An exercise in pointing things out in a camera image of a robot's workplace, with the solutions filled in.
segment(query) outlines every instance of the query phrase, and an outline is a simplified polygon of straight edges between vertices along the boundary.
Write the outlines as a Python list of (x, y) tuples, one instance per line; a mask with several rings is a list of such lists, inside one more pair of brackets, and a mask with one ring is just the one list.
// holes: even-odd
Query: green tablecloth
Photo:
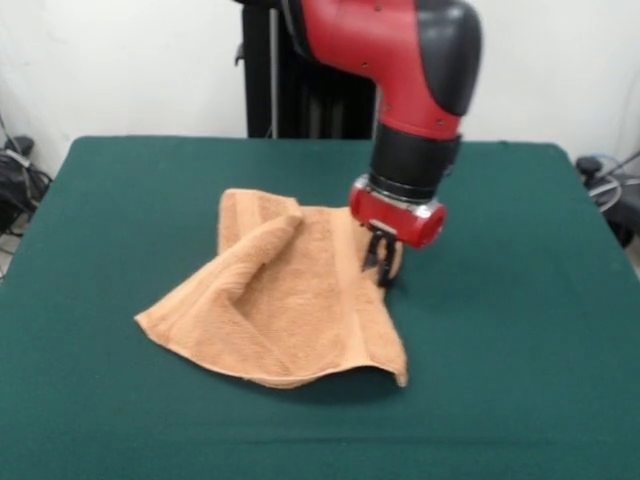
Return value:
[(640, 478), (640, 288), (551, 145), (464, 145), (388, 307), (408, 352), (272, 391), (133, 316), (216, 251), (218, 199), (339, 206), (366, 142), (76, 142), (0, 287), (0, 478)]

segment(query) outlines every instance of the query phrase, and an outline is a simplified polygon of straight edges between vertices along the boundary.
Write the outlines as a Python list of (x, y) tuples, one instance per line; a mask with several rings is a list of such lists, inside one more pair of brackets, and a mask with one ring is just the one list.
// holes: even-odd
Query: floor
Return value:
[[(11, 263), (11, 255), (8, 252), (15, 252), (20, 240), (16, 237), (0, 237), (0, 281), (3, 274), (8, 270)], [(629, 260), (634, 265), (638, 279), (640, 280), (640, 238), (636, 237), (634, 242), (627, 249)]]

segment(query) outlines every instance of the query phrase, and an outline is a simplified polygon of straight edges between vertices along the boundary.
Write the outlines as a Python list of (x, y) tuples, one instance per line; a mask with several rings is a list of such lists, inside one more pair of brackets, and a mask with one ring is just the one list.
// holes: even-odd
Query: black cable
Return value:
[(20, 145), (18, 145), (18, 142), (16, 142), (15, 139), (11, 135), (9, 135), (9, 132), (7, 132), (7, 127), (4, 124), (4, 118), (2, 118), (2, 112), (0, 112), (0, 128), (2, 128), (2, 132), (4, 133), (4, 136), (7, 137), (7, 140), (9, 140), (9, 142), (11, 142), (11, 145), (13, 145), (13, 148), (16, 149), (16, 152), (22, 155), (22, 150), (20, 149)]
[(638, 158), (640, 158), (640, 150), (637, 151), (636, 153), (634, 153), (633, 155), (631, 155), (629, 158), (627, 158), (624, 162), (619, 163), (618, 165), (611, 167), (609, 170), (607, 170), (604, 173), (601, 173), (600, 175), (598, 175), (598, 178), (605, 178), (608, 177), (609, 175), (611, 175), (612, 173), (617, 172), (618, 170), (626, 167), (627, 165), (629, 165), (631, 162), (633, 162), (634, 160), (637, 160)]

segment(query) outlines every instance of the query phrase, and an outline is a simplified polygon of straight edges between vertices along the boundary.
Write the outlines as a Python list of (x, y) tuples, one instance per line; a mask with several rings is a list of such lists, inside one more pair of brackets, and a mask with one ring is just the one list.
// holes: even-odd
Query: electrical cord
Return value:
[(604, 193), (610, 192), (611, 190), (616, 191), (613, 198), (607, 201), (604, 205), (600, 206), (600, 212), (602, 213), (609, 210), (611, 207), (613, 207), (616, 203), (620, 201), (620, 198), (622, 198), (622, 185), (620, 184), (620, 182), (610, 176), (605, 177), (605, 179), (609, 181), (607, 185), (601, 185), (599, 187), (589, 190), (589, 196), (591, 198), (597, 198), (598, 196)]
[(616, 165), (620, 165), (622, 171), (626, 173), (626, 170), (625, 170), (624, 166), (622, 166), (622, 162), (620, 160), (618, 160), (616, 157), (613, 157), (611, 155), (607, 155), (606, 153), (592, 153), (589, 156), (595, 157), (598, 160), (609, 160), (609, 161), (615, 163)]
[(598, 175), (598, 178), (606, 178), (606, 177), (610, 176), (612, 173), (616, 173), (618, 170), (624, 169), (624, 167), (629, 165), (634, 160), (637, 160), (638, 158), (640, 158), (640, 150), (637, 151), (636, 153), (634, 153), (633, 155), (631, 155), (624, 162), (621, 162), (618, 165), (616, 165), (615, 167), (611, 167), (609, 170), (607, 170), (604, 173)]
[(9, 142), (11, 142), (11, 145), (13, 145), (13, 148), (16, 149), (16, 152), (18, 152), (20, 155), (22, 155), (22, 149), (20, 148), (20, 145), (7, 132), (7, 127), (4, 124), (4, 118), (2, 118), (2, 112), (0, 112), (0, 128), (2, 129), (2, 133), (4, 133), (4, 136), (7, 138), (7, 140), (9, 140)]

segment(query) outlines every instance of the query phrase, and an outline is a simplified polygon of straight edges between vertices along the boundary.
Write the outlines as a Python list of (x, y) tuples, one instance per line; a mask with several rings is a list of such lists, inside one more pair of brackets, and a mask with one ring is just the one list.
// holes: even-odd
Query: orange towel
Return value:
[(228, 190), (218, 236), (215, 259), (136, 317), (153, 341), (268, 387), (364, 366), (406, 385), (406, 355), (376, 269), (361, 272), (370, 233), (347, 208)]

